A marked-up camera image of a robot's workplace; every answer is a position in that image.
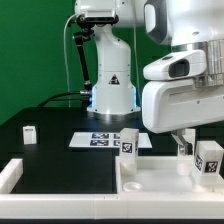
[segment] black cable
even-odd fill
[[[43,101],[42,103],[40,103],[37,107],[44,107],[46,104],[48,104],[50,101],[53,101],[59,97],[63,97],[63,96],[71,96],[71,95],[75,95],[75,94],[80,94],[80,91],[74,91],[74,92],[67,92],[67,93],[60,93],[57,95],[54,95],[50,98],[48,98],[47,100]]]
[[[49,102],[56,102],[56,101],[69,101],[69,100],[72,100],[72,101],[75,101],[75,100],[82,100],[81,98],[80,99],[55,99],[55,100],[51,100]]]

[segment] small white box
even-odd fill
[[[224,149],[215,141],[198,141],[192,176],[197,184],[215,185]]]
[[[37,144],[37,134],[35,126],[23,127],[23,142],[24,145]]]
[[[120,132],[120,157],[127,163],[135,163],[138,156],[139,130],[124,128]]]

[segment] triangle warning sticker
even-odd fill
[[[110,84],[110,85],[120,85],[120,83],[119,83],[118,78],[117,78],[116,75],[114,75],[114,76],[112,77],[112,79],[110,80],[109,84]]]

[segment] green wall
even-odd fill
[[[26,107],[35,107],[46,98],[67,91],[63,56],[63,30],[73,14],[75,0],[0,0],[0,124]],[[77,28],[67,31],[72,90],[83,88],[77,50],[71,39]],[[133,49],[133,30],[114,33]],[[143,67],[162,57],[168,47],[157,46],[137,29],[141,89],[146,83]],[[97,80],[97,54],[93,41],[85,52],[92,82]],[[132,63],[135,84],[135,63]],[[50,106],[61,106],[59,103]]]

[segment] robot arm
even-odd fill
[[[120,120],[135,116],[140,110],[130,81],[131,50],[113,35],[112,25],[133,26],[134,17],[136,25],[143,25],[144,3],[145,0],[76,1],[80,27],[93,26],[98,53],[98,81],[92,89],[92,104],[87,108],[90,116]]]

